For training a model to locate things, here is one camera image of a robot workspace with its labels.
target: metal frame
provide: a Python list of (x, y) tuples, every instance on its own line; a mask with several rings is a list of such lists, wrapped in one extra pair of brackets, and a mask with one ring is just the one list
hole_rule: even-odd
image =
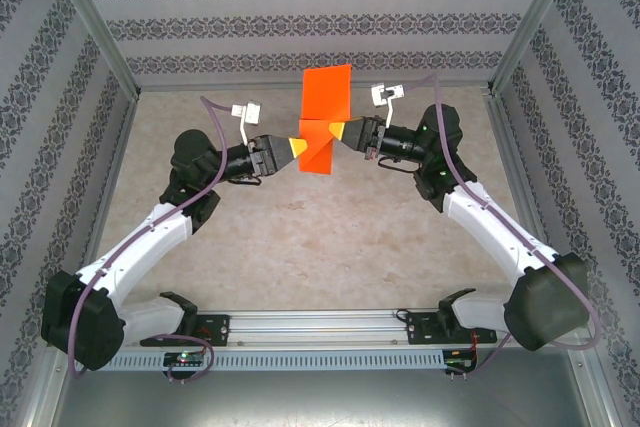
[[(484, 93), (484, 100), (520, 223), (546, 243), (546, 235), (533, 200), (522, 159), (517, 154), (515, 138), (506, 119), (504, 105), (502, 105), (500, 97), (491, 95), (488, 89)], [(568, 355), (591, 425), (621, 426), (620, 416), (613, 402), (598, 354), (591, 350), (569, 351)]]
[[(97, 254), (99, 239), (102, 235), (107, 212), (115, 188), (118, 172), (122, 163), (126, 143), (131, 130), (135, 113), (136, 100), (140, 92), (124, 57), (120, 53), (108, 27), (101, 18), (92, 0), (72, 0), (76, 9), (87, 24), (96, 43), (107, 58), (111, 69), (132, 101), (126, 120), (125, 132), (117, 147), (116, 158), (107, 183), (107, 192), (100, 205), (97, 226), (94, 228), (91, 243), (87, 252), (87, 263)], [(533, 0), (527, 14), (519, 26), (514, 39), (509, 45), (492, 82), (492, 91), (500, 92), (539, 25), (553, 0)], [(443, 85), (468, 86), (478, 83), (444, 82)], [(368, 82), (354, 82), (354, 87), (370, 87)], [(260, 89), (260, 88), (300, 88), (299, 83), (265, 83), (265, 84), (228, 84), (228, 85), (193, 85), (193, 86), (152, 86), (145, 91), (181, 91), (204, 89)], [(535, 209), (531, 190), (526, 181), (522, 161), (517, 155), (515, 141), (505, 118), (504, 108), (498, 97), (491, 95), (488, 89), (484, 98), (500, 151), (507, 179), (514, 197), (519, 219), (527, 230), (544, 240), (540, 219)], [(326, 354), (327, 352), (361, 353), (362, 355), (411, 355), (411, 352), (441, 352), (443, 349), (466, 348), (464, 345), (431, 345), (409, 346), (405, 327), (395, 318), (392, 310), (370, 311), (324, 311), (324, 312), (225, 312), (232, 317), (229, 331), (229, 346), (216, 349), (229, 358), (234, 355), (264, 355), (277, 353), (307, 352), (310, 354)], [(581, 332), (569, 337), (569, 342), (584, 341), (588, 334)], [(508, 343), (507, 348), (518, 347)], [(123, 355), (148, 355), (151, 352), (180, 351), (181, 348), (142, 348), (129, 347), (123, 349)], [(606, 379), (599, 358), (594, 351), (570, 352), (571, 365), (579, 386), (580, 395), (587, 411), (591, 425), (620, 426), (613, 399), (608, 390)], [(53, 422), (55, 411), (60, 400), (66, 379), (65, 354), (45, 348), (34, 362), (34, 375), (30, 388), (25, 392), (28, 400), (20, 412), (17, 425), (45, 426)]]
[(520, 58), (527, 48), (527, 44), (536, 29), (542, 22), (544, 15), (547, 13), (547, 10), (553, 3), (553, 0), (532, 0), (531, 5), (527, 9), (527, 12), (524, 14), (522, 18), (522, 22), (518, 26), (513, 39), (509, 43), (507, 50), (505, 51), (500, 63), (498, 64), (498, 68), (496, 69), (496, 73), (493, 76), (491, 81), (492, 92), (502, 92), (504, 87), (509, 82), (509, 77), (513, 73), (513, 70), (520, 62)]
[[(538, 238), (544, 239), (535, 204), (532, 202), (531, 191), (526, 183), (526, 176), (524, 176), (524, 167), (520, 158), (515, 154), (517, 150), (514, 139), (509, 135), (510, 130), (508, 124), (505, 123), (504, 110), (499, 100), (496, 101), (488, 91), (485, 92), (484, 99), (523, 227), (535, 233)], [(108, 183), (108, 191), (103, 200), (104, 207), (101, 206), (100, 209), (101, 220), (99, 222), (104, 222), (104, 218), (106, 218), (107, 206), (115, 187), (117, 171), (126, 146), (132, 118), (133, 111), (127, 119), (126, 135), (123, 136), (118, 146), (117, 164), (114, 165), (114, 172)], [(95, 239), (92, 240), (94, 247), (90, 249), (88, 257), (89, 255), (95, 256), (101, 225), (94, 230)], [(289, 361), (287, 359), (299, 358), (301, 355), (310, 359), (320, 357), (355, 358), (356, 360), (360, 359), (358, 360), (360, 362), (367, 356), (396, 357), (396, 360), (388, 366), (376, 365), (372, 368), (444, 368), (444, 365), (438, 362), (411, 364), (414, 362), (410, 360), (412, 353), (415, 353), (414, 356), (426, 353), (426, 355), (431, 354), (437, 358), (438, 353), (441, 355), (442, 350), (470, 347), (470, 344), (410, 346), (405, 325), (396, 319), (395, 310), (233, 311), (218, 313), (231, 316), (228, 346), (216, 348), (216, 352), (221, 354), (222, 359), (228, 359), (220, 361), (227, 362), (225, 364), (226, 370), (266, 370), (259, 368), (259, 362), (254, 360), (267, 357), (280, 359), (282, 365), (286, 365), (287, 370), (313, 370), (312, 363), (309, 366), (288, 366), (286, 364)], [(569, 343), (581, 343), (588, 335), (588, 332), (583, 330), (579, 334), (565, 336), (562, 340)], [(483, 350), (492, 347), (479, 346)], [(519, 346), (515, 342), (510, 342), (506, 348), (519, 348)], [(149, 370), (149, 368), (158, 370), (157, 359), (154, 361), (155, 365), (141, 367), (141, 363), (145, 362), (144, 358), (158, 357), (164, 352), (181, 350), (183, 348), (179, 347), (128, 347), (123, 349), (119, 355), (134, 360), (127, 363), (115, 359), (114, 365), (110, 366), (108, 370), (139, 371)], [(621, 425), (597, 354), (595, 352), (570, 352), (569, 357), (591, 425), (593, 427)], [(142, 362), (136, 363), (135, 359), (142, 359)], [(344, 367), (336, 364), (335, 368), (331, 365), (330, 367), (323, 366), (323, 369), (346, 370), (349, 367), (346, 364)], [(66, 378), (66, 355), (52, 348), (45, 349), (43, 360), (36, 372), (37, 377), (31, 390), (29, 402), (26, 403), (24, 409), (22, 423), (18, 423), (18, 425), (45, 426), (51, 424)]]
[(71, 0), (71, 2), (73, 2), (87, 30), (96, 41), (100, 52), (107, 59), (109, 67), (118, 79), (120, 86), (126, 92), (127, 98), (129, 100), (137, 100), (140, 87), (138, 87), (127, 61), (120, 52), (109, 27), (107, 27), (93, 0)]
[[(423, 79), (385, 79), (384, 82), (387, 85), (397, 84), (413, 84), (422, 81)], [(351, 82), (351, 88), (353, 89), (370, 89), (375, 81), (367, 80), (354, 80)], [(479, 86), (484, 87), (487, 85), (485, 80), (441, 80), (440, 85), (443, 87), (469, 87)], [(210, 90), (264, 90), (264, 89), (302, 89), (302, 76), (300, 82), (247, 82), (247, 83), (228, 83), (228, 84), (167, 84), (167, 85), (148, 85), (142, 87), (141, 92), (201, 92)]]

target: orange cloth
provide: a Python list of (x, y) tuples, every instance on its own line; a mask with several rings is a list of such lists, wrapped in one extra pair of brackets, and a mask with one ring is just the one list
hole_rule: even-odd
[(351, 65), (304, 71), (300, 138), (307, 150), (300, 154), (300, 170), (330, 174), (333, 159), (331, 122), (351, 118)]

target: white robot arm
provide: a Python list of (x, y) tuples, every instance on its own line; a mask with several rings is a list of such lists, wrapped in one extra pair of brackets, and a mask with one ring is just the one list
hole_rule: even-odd
[[(194, 234), (211, 216), (220, 197), (209, 191), (162, 223), (158, 219), (201, 192), (221, 164), (207, 136), (199, 130), (181, 134), (171, 158), (169, 186), (149, 216), (110, 252), (75, 275), (60, 271), (47, 283), (42, 337), (67, 352), (71, 319), (81, 293), (105, 262), (136, 233), (151, 226), (129, 245), (97, 279), (82, 304), (75, 332), (75, 359), (90, 370), (106, 365), (122, 345), (160, 334), (192, 335), (197, 307), (173, 292), (140, 304), (124, 306), (133, 287), (171, 249)], [(223, 181), (259, 185), (306, 149), (300, 139), (262, 135), (227, 150)]]
[[(387, 105), (388, 100), (401, 97), (403, 92), (398, 87), (374, 86), (374, 104)], [(415, 130), (390, 124), (389, 116), (336, 122), (330, 130), (343, 144), (364, 152), (366, 159), (379, 157), (381, 167), (400, 170), (386, 161), (418, 164), (413, 178), (420, 195), (471, 233), (513, 286), (509, 298), (465, 289), (443, 299), (438, 306), (438, 317), (444, 331), (449, 333), (463, 327), (510, 332), (523, 347), (536, 350), (586, 324), (589, 314), (576, 295), (532, 251), (556, 267), (582, 293), (587, 291), (586, 266), (574, 254), (559, 255), (495, 204), (457, 155), (462, 130), (456, 110), (448, 105), (442, 107), (446, 145), (464, 186), (456, 180), (445, 160), (435, 105), (426, 109)], [(522, 239), (498, 220), (488, 206), (501, 214), (507, 225), (531, 246), (523, 245)]]

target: white connector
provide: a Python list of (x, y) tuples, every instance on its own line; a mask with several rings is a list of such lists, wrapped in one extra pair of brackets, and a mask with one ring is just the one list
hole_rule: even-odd
[(396, 85), (394, 87), (385, 88), (384, 84), (376, 84), (371, 87), (371, 98), (373, 99), (373, 105), (376, 107), (382, 107), (386, 105), (389, 107), (387, 112), (387, 128), (391, 125), (391, 117), (393, 117), (393, 99), (399, 99), (404, 97), (404, 88), (402, 85)]
[(260, 104), (249, 102), (247, 105), (234, 105), (231, 107), (231, 115), (240, 117), (240, 135), (244, 145), (247, 145), (247, 134), (244, 131), (244, 124), (258, 125), (260, 122)]

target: wall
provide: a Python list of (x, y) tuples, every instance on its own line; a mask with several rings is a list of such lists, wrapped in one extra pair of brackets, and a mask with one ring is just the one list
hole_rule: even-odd
[(128, 100), (70, 0), (0, 0), (0, 426), (43, 342), (47, 279), (87, 253)]
[(95, 0), (143, 87), (355, 80), (487, 81), (531, 0)]
[(640, 425), (640, 0), (553, 0), (503, 92), (547, 236), (587, 261), (598, 351)]

